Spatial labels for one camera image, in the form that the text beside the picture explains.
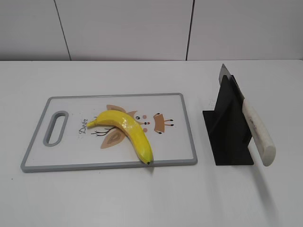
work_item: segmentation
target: cutting board handle hole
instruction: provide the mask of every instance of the cutting board handle hole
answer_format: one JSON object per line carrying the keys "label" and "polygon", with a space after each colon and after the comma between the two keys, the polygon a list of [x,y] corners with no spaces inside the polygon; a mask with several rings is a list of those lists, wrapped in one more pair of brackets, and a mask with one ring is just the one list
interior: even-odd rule
{"label": "cutting board handle hole", "polygon": [[47,147],[53,147],[60,143],[67,123],[68,113],[66,111],[55,112],[47,127],[43,143]]}

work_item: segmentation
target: printed cartoon design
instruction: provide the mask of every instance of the printed cartoon design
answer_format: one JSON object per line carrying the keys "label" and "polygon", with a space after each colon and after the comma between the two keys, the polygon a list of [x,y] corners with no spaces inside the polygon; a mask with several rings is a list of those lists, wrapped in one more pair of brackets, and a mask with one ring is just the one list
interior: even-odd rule
{"label": "printed cartoon design", "polygon": [[[137,111],[131,111],[131,112],[126,112],[125,109],[123,109],[122,107],[116,106],[116,105],[107,105],[107,110],[118,110],[124,113],[127,113],[128,115],[130,115],[131,117],[133,117],[143,128],[144,132],[147,132],[147,128],[151,123],[150,122],[142,122],[142,119],[146,119],[147,116],[143,115],[138,116],[135,115]],[[165,132],[165,126],[173,126],[173,124],[166,124],[165,122],[172,122],[173,119],[169,119],[169,120],[164,120],[163,114],[161,113],[157,113],[153,116],[154,120],[155,120],[155,126],[154,126],[154,131],[158,134],[162,134]],[[104,148],[109,148],[112,147],[118,143],[120,143],[121,141],[123,141],[123,139],[126,137],[125,134],[118,128],[116,127],[111,127],[111,128],[106,128],[106,131],[95,131],[94,133],[91,133],[93,135],[96,136],[106,136],[102,145],[101,145],[101,149]]]}

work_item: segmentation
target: white wall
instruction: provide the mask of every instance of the white wall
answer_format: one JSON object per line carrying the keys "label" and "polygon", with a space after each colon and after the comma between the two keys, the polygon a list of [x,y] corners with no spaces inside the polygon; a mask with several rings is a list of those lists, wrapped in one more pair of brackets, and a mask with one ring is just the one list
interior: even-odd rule
{"label": "white wall", "polygon": [[0,1],[0,60],[69,60],[52,0]]}
{"label": "white wall", "polygon": [[188,60],[303,58],[303,0],[196,0]]}
{"label": "white wall", "polygon": [[72,60],[185,60],[192,0],[56,0]]}
{"label": "white wall", "polygon": [[[185,60],[193,0],[56,0],[72,60]],[[196,0],[188,60],[302,59],[303,0]],[[68,60],[54,0],[0,1],[0,60]]]}

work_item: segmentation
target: banana stem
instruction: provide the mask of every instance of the banana stem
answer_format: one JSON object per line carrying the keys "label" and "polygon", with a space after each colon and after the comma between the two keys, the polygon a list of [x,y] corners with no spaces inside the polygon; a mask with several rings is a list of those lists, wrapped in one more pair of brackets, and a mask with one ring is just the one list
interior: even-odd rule
{"label": "banana stem", "polygon": [[92,127],[95,127],[97,125],[97,122],[96,122],[96,120],[94,120],[94,121],[92,121],[92,122],[89,122],[86,126],[88,127],[88,128],[92,128]]}

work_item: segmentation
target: cutting board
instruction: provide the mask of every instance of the cutting board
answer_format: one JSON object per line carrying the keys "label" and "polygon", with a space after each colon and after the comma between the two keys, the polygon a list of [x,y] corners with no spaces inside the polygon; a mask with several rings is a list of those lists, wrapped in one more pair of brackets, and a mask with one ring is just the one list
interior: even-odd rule
{"label": "cutting board", "polygon": [[132,116],[143,128],[152,166],[197,163],[182,94],[63,96],[48,99],[21,163],[23,172],[147,167],[117,128],[86,124],[105,110]]}

